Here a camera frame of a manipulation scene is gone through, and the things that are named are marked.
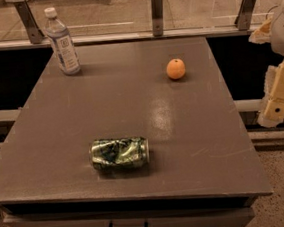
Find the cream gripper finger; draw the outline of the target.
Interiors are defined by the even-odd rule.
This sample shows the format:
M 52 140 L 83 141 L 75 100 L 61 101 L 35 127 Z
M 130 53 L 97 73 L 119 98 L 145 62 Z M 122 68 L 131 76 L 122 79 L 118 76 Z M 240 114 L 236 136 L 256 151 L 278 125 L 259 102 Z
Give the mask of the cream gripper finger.
M 266 19 L 259 28 L 257 28 L 255 31 L 252 32 L 248 40 L 253 44 L 270 43 L 271 23 L 272 23 L 271 19 Z
M 265 128 L 277 127 L 284 121 L 284 59 L 278 66 L 267 67 L 264 82 L 257 122 Z

